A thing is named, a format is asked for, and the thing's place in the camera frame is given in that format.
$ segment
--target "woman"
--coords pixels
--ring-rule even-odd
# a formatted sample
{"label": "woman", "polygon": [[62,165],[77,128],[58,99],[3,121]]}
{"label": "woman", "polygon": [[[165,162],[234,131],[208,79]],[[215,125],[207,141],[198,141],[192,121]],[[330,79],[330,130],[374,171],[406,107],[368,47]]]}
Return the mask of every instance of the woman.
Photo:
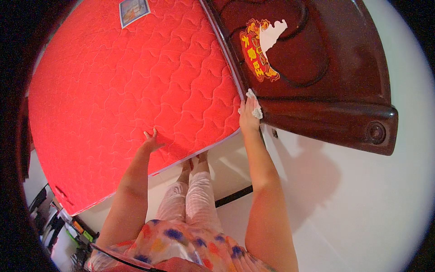
{"label": "woman", "polygon": [[[240,115],[254,189],[246,250],[222,233],[206,152],[198,156],[190,186],[190,163],[183,163],[156,219],[145,224],[150,153],[163,146],[155,129],[152,137],[145,133],[147,140],[121,179],[97,246],[165,271],[298,271],[280,179],[261,140],[260,121],[252,115],[256,103],[242,101]],[[136,271],[101,252],[92,255],[94,271]]]}

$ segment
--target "red mattress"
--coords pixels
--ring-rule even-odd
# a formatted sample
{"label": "red mattress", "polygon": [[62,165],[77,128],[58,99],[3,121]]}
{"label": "red mattress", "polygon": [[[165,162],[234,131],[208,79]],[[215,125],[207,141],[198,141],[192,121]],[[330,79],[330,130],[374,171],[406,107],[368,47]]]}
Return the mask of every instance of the red mattress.
{"label": "red mattress", "polygon": [[166,147],[149,174],[238,132],[240,96],[197,0],[149,0],[121,29],[120,1],[85,0],[32,78],[29,118],[42,169],[71,215],[112,195],[143,131]]}

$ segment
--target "leg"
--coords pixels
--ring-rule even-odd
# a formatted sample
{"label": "leg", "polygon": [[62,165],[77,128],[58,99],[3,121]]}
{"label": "leg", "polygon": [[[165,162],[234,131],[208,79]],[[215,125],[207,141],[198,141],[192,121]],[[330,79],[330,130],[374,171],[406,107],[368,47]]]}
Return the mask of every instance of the leg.
{"label": "leg", "polygon": [[191,172],[190,162],[182,163],[183,170],[176,182],[169,185],[162,203],[157,210],[156,219],[179,220],[185,222],[186,217],[186,194],[189,189],[189,174]]}
{"label": "leg", "polygon": [[198,158],[186,196],[186,223],[222,232],[221,221],[214,205],[207,152],[200,154]]}

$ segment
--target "floral top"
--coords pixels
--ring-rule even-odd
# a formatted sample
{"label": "floral top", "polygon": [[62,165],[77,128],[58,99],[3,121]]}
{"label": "floral top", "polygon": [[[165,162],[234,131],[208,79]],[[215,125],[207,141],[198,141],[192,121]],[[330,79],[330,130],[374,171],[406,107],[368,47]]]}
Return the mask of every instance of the floral top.
{"label": "floral top", "polygon": [[[136,240],[121,242],[109,249],[150,265],[179,257],[212,271],[275,271],[249,254],[233,238],[175,220],[150,220]],[[122,263],[101,252],[88,262],[91,271],[112,270],[117,265]]]}

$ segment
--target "white pants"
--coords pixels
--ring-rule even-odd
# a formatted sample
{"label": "white pants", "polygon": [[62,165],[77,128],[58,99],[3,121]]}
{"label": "white pants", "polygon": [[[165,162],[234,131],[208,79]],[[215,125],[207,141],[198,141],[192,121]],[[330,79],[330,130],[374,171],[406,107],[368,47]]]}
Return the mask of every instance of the white pants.
{"label": "white pants", "polygon": [[157,210],[156,219],[177,220],[194,227],[222,232],[214,205],[210,173],[195,174],[189,185],[179,181],[169,185]]}

